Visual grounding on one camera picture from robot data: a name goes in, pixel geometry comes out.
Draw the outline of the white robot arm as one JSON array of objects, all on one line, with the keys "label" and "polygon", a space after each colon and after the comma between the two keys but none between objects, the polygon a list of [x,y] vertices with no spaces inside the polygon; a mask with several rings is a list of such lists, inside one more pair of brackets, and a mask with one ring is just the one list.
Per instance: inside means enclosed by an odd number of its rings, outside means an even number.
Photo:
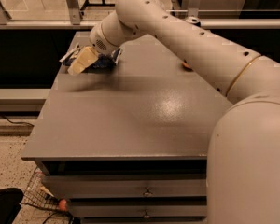
[{"label": "white robot arm", "polygon": [[208,146],[208,224],[280,224],[280,63],[168,14],[160,0],[117,0],[69,73],[142,35],[154,36],[233,103]]}]

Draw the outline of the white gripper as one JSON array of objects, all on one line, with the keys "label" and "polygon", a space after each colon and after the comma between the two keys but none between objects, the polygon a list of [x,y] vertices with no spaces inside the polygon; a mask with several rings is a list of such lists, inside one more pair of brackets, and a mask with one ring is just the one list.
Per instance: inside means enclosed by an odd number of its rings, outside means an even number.
[{"label": "white gripper", "polygon": [[116,46],[109,43],[105,38],[101,24],[97,24],[91,29],[90,42],[92,47],[84,47],[69,66],[67,72],[71,76],[82,73],[86,68],[95,63],[99,58],[98,52],[107,55],[117,49]]}]

